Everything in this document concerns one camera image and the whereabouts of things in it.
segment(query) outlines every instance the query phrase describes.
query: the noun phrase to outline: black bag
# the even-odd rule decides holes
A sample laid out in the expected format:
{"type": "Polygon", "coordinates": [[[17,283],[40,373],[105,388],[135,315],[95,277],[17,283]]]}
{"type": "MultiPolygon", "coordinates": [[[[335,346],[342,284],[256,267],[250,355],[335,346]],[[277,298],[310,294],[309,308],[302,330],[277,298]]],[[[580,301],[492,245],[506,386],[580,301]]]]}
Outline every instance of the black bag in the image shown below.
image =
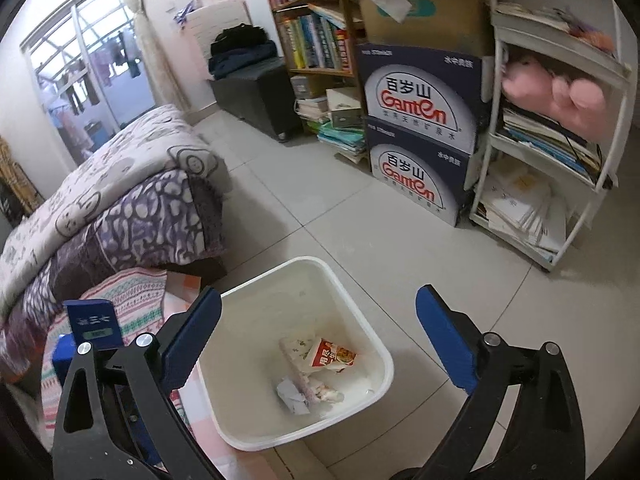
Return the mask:
{"type": "Polygon", "coordinates": [[[263,28],[242,23],[237,27],[226,28],[211,43],[211,56],[224,54],[236,48],[251,48],[266,43],[269,38],[263,28]]]}

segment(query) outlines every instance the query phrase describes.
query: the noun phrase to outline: curtain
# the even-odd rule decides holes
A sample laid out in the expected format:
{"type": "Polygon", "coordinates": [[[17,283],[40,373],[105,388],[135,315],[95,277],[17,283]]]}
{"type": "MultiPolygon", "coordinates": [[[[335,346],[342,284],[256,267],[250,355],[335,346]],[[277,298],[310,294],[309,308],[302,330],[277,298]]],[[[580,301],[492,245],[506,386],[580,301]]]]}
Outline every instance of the curtain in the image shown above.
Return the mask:
{"type": "Polygon", "coordinates": [[[144,0],[124,0],[124,3],[134,14],[133,26],[136,39],[156,104],[174,104],[180,110],[187,111],[189,102],[178,85],[156,32],[146,15],[144,0]]]}
{"type": "Polygon", "coordinates": [[[30,215],[44,202],[31,181],[24,174],[20,164],[11,156],[6,141],[0,137],[0,178],[14,192],[27,215],[30,215]]]}

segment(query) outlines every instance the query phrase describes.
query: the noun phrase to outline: blanket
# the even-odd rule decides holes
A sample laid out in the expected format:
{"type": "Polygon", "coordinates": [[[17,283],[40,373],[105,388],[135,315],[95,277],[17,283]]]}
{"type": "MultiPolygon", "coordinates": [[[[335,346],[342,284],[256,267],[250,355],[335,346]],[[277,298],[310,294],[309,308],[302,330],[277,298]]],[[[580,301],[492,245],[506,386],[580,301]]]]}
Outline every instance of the blanket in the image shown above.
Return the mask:
{"type": "MultiPolygon", "coordinates": [[[[133,268],[124,270],[105,280],[100,285],[86,291],[82,300],[101,298],[110,300],[116,311],[116,318],[122,330],[125,345],[144,332],[157,333],[166,317],[162,314],[162,299],[167,283],[165,270],[133,268]]],[[[40,391],[44,411],[47,441],[53,441],[56,427],[58,404],[62,387],[56,377],[51,358],[56,349],[58,337],[71,333],[66,312],[60,312],[49,328],[47,344],[42,361],[42,380],[40,391]]],[[[183,418],[184,410],[178,392],[172,392],[171,400],[183,418]]]]}
{"type": "Polygon", "coordinates": [[[230,190],[224,160],[194,134],[174,105],[166,105],[131,123],[69,174],[5,243],[0,256],[0,324],[66,241],[134,186],[173,168],[201,177],[217,192],[230,190]]]}
{"type": "Polygon", "coordinates": [[[0,328],[0,378],[15,382],[42,355],[47,331],[76,300],[116,272],[184,265],[223,251],[222,195],[183,170],[135,186],[56,251],[0,328]]]}

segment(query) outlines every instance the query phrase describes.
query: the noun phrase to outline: bed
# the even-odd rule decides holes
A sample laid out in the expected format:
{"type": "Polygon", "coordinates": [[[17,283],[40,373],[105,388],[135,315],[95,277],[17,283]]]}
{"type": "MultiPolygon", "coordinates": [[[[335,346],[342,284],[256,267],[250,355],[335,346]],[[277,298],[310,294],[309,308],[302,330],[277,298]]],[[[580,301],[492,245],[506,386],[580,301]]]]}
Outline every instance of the bed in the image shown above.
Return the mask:
{"type": "Polygon", "coordinates": [[[39,361],[62,301],[123,269],[224,250],[224,160],[173,105],[119,132],[12,231],[0,256],[0,378],[39,361]]]}

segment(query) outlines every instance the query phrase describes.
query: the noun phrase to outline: blue box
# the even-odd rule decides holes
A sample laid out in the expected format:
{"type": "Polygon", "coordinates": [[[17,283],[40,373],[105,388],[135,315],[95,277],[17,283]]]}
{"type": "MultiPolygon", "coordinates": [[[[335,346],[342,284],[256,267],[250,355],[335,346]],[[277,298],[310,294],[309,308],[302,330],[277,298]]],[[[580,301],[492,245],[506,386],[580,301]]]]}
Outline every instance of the blue box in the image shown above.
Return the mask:
{"type": "Polygon", "coordinates": [[[483,152],[469,155],[374,117],[366,134],[373,175],[455,226],[472,200],[483,152]]]}
{"type": "Polygon", "coordinates": [[[471,155],[491,115],[494,58],[363,44],[358,72],[368,113],[471,155]]]}

